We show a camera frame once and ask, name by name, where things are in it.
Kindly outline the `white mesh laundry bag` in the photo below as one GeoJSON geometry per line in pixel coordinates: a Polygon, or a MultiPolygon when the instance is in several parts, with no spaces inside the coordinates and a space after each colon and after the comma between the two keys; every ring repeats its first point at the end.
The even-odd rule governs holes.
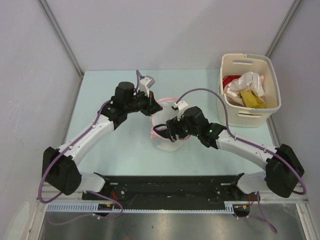
{"type": "Polygon", "coordinates": [[[155,147],[164,152],[174,152],[178,150],[185,142],[189,140],[189,136],[185,138],[177,138],[172,142],[167,135],[166,121],[177,116],[172,109],[172,105],[176,102],[176,98],[162,98],[157,103],[162,107],[162,110],[153,114],[150,117],[151,122],[151,142],[155,147]]]}

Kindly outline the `dark navy bra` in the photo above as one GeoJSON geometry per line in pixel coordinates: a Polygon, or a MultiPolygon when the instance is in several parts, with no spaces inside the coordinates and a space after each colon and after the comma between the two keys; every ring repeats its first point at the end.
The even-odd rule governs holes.
{"type": "Polygon", "coordinates": [[[159,135],[160,137],[164,138],[164,139],[168,139],[169,135],[168,135],[168,130],[167,130],[167,125],[164,123],[161,124],[157,124],[155,125],[152,130],[159,135]]]}

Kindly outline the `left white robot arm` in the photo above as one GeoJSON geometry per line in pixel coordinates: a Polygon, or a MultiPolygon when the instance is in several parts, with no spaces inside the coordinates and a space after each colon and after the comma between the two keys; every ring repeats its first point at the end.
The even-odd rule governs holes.
{"type": "Polygon", "coordinates": [[[138,88],[131,82],[120,82],[114,96],[101,106],[87,129],[57,149],[48,147],[44,151],[41,181],[66,196],[80,190],[92,191],[100,200],[107,199],[111,188],[104,178],[96,173],[80,173],[78,165],[103,137],[127,120],[128,114],[141,112],[150,117],[163,109],[150,90],[154,83],[150,76],[140,79],[138,88]]]}

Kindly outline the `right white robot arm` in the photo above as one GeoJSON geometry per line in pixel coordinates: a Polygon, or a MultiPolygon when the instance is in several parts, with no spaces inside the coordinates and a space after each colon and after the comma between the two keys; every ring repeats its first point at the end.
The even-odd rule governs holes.
{"type": "Polygon", "coordinates": [[[242,201],[250,193],[267,190],[289,198],[305,173],[290,146],[259,145],[239,136],[231,136],[226,126],[209,122],[197,106],[185,110],[182,117],[167,120],[166,126],[167,136],[172,142],[194,136],[207,148],[233,153],[262,169],[237,176],[235,185],[230,188],[231,196],[237,201],[242,201]]]}

